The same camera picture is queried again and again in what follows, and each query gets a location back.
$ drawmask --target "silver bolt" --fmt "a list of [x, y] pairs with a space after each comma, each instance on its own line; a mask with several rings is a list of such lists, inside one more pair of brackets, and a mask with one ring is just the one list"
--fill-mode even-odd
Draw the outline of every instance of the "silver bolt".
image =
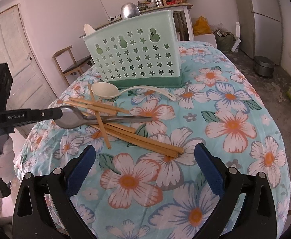
[[261, 177], [262, 179], [265, 179], [266, 175], [263, 172], [259, 172], [258, 176]]
[[236, 170], [236, 168], [234, 168], [234, 167], [229, 167], [228, 171], [229, 171], [229, 173], [231, 173], [231, 174], [237, 174], [237, 170]]
[[25, 179], [29, 179], [30, 177], [31, 177], [31, 172], [26, 173], [24, 176]]
[[55, 175], [60, 174], [60, 173], [61, 173], [61, 169], [60, 168], [56, 168], [53, 171], [53, 174], [55, 174]]

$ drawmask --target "yellow bag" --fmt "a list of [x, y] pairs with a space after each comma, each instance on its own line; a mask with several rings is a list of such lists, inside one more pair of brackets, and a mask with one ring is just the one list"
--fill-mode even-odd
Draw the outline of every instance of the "yellow bag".
[[193, 25], [194, 36], [212, 34], [211, 28], [204, 17], [198, 18], [196, 23]]

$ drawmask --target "green plastic basket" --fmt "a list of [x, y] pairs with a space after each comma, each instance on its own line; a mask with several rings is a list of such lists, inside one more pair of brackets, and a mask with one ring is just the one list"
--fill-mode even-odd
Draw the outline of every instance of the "green plastic basket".
[[119, 89], [183, 86], [171, 10], [121, 20], [84, 37], [84, 41], [103, 81]]

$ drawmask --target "chair seat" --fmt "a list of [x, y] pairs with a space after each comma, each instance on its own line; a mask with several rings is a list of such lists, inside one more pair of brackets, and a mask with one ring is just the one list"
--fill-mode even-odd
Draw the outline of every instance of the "chair seat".
[[92, 60], [91, 56], [87, 56], [85, 58], [82, 58], [78, 60], [76, 63], [73, 63], [70, 67], [68, 67], [66, 70], [63, 71], [63, 74], [68, 73], [69, 71], [72, 71], [73, 69], [85, 64], [87, 61]]

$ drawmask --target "dark green base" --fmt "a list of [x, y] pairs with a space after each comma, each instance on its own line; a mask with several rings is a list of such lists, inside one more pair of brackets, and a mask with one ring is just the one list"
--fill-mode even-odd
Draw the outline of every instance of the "dark green base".
[[184, 75], [181, 70], [180, 77], [153, 77], [153, 78], [138, 78], [122, 81], [110, 81], [119, 90], [128, 89], [138, 85], [149, 85], [158, 88], [182, 88], [184, 86]]

